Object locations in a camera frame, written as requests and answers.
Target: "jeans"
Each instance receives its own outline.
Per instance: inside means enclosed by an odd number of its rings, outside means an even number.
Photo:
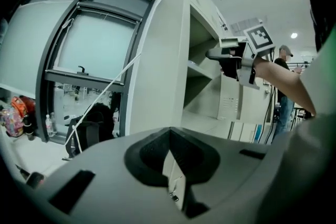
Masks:
[[[290,120],[290,115],[292,114],[294,108],[294,102],[287,98],[286,96],[282,97],[280,100],[280,115],[277,123],[277,127],[274,131],[274,138],[278,134],[285,133],[287,131],[287,125]]]

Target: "hand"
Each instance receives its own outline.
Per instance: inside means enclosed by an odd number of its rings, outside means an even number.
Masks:
[[[302,68],[301,67],[296,67],[293,71],[297,74],[301,74]]]

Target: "person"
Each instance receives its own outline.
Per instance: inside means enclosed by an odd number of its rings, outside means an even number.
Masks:
[[[315,30],[317,51],[327,41],[333,29],[336,32],[336,7],[334,0],[310,0],[311,17]],[[300,75],[276,63],[257,57],[254,62],[256,77],[263,78],[313,115],[314,105],[300,80]]]
[[[290,57],[293,57],[293,54],[291,53],[290,49],[288,48],[288,46],[282,45],[279,49],[279,58],[277,58],[274,61],[274,63],[289,70],[289,67],[286,62],[289,61]],[[293,71],[297,74],[301,74],[302,69],[301,67],[296,67]],[[286,132],[287,125],[294,108],[294,102],[279,90],[278,90],[278,103],[280,103],[279,119],[274,131],[273,140],[278,134]]]

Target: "white cabinet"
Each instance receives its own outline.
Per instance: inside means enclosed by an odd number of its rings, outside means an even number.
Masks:
[[[237,139],[252,139],[254,121],[260,117],[248,122],[251,130],[243,125],[232,130],[232,121],[248,118],[240,111],[245,102],[243,87],[224,77],[217,61],[205,57],[230,36],[229,30],[222,30],[223,22],[211,0],[161,0],[156,5],[132,73],[127,135],[181,126],[222,138],[232,132]],[[255,95],[261,101],[261,95]]]

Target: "backpack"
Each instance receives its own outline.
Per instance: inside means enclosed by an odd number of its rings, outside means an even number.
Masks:
[[[19,137],[23,134],[22,118],[18,110],[11,105],[0,110],[0,125],[6,127],[8,136]]]
[[[26,104],[22,101],[21,98],[14,96],[10,104],[17,110],[22,119],[24,116],[28,115]]]
[[[80,118],[81,116],[70,121],[66,141],[72,133],[72,126],[76,125]],[[113,128],[113,111],[102,103],[94,104],[90,112],[83,119],[82,123],[77,127],[78,140],[82,151],[98,144],[99,142],[113,139]],[[69,154],[69,158],[73,158],[80,154],[75,133],[66,145],[66,150]]]

